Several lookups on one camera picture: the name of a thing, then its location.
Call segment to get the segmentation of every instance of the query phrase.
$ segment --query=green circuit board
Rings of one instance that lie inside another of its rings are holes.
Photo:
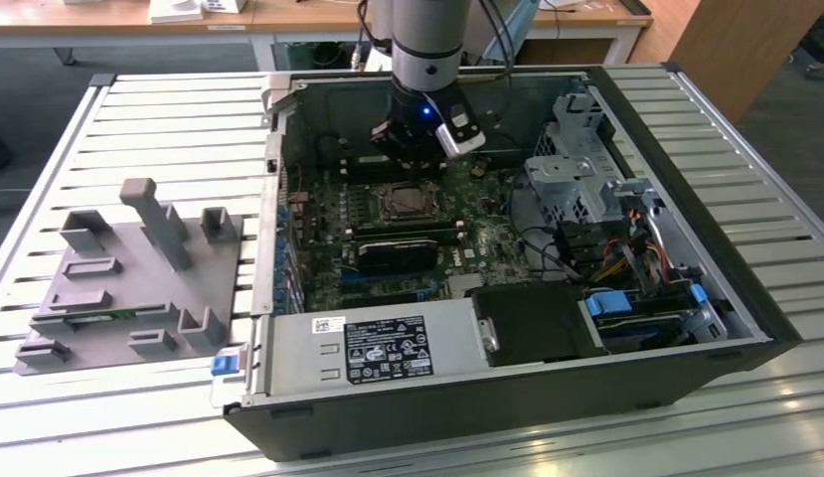
[[[476,274],[480,284],[530,280],[506,216],[512,174],[512,170],[486,172],[472,159],[450,162],[438,180],[416,183],[347,185],[327,171],[306,171],[302,192],[292,194],[291,203],[306,310],[447,299],[455,293],[450,277],[458,275]],[[394,191],[391,197],[411,197],[402,196],[407,188],[414,190],[415,198],[418,190],[424,191],[431,201],[424,206],[398,202],[388,205],[386,191]],[[438,247],[432,269],[366,277],[348,261],[356,245],[344,239],[344,233],[350,227],[366,230],[388,225],[391,214],[386,209],[396,214],[423,214],[426,209],[431,222],[462,221],[464,233],[458,244]]]

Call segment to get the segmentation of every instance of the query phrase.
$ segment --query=white box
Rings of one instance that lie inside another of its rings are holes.
[[[149,0],[148,23],[201,20],[199,0]]]
[[[240,13],[247,0],[201,0],[201,9],[215,13]]]

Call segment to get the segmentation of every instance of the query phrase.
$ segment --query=motherboard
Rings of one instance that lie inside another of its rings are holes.
[[[528,280],[507,216],[514,168],[479,155],[419,181],[352,184],[342,172],[299,169],[288,182],[306,311],[460,298]]]

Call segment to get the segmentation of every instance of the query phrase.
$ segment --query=open computer tower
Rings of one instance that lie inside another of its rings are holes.
[[[224,417],[273,460],[667,405],[799,341],[602,68],[490,75],[486,146],[414,175],[370,145],[388,74],[269,78]]]

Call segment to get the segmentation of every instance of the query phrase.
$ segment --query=metal slatted table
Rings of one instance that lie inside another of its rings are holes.
[[[669,407],[284,465],[219,417],[207,359],[17,377],[13,352],[64,248],[56,229],[67,210],[89,206],[109,222],[135,221],[116,198],[127,177],[151,177],[183,218],[211,205],[245,215],[231,342],[248,338],[261,75],[120,76],[88,88],[0,248],[0,469],[52,476],[824,474],[824,226],[683,75],[650,66],[607,71],[802,345]]]

